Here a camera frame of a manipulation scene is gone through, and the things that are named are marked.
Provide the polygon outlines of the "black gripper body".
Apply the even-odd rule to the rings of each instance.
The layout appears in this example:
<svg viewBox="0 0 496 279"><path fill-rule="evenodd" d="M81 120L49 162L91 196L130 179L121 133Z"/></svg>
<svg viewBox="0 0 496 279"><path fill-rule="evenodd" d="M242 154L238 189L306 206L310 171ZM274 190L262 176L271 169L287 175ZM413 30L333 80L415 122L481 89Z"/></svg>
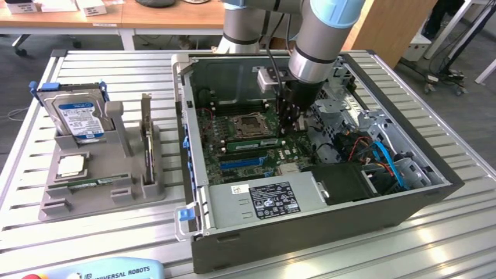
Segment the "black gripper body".
<svg viewBox="0 0 496 279"><path fill-rule="evenodd" d="M277 99L278 136L285 137L295 127L297 120L306 114L321 91L323 82L303 83L286 81Z"/></svg>

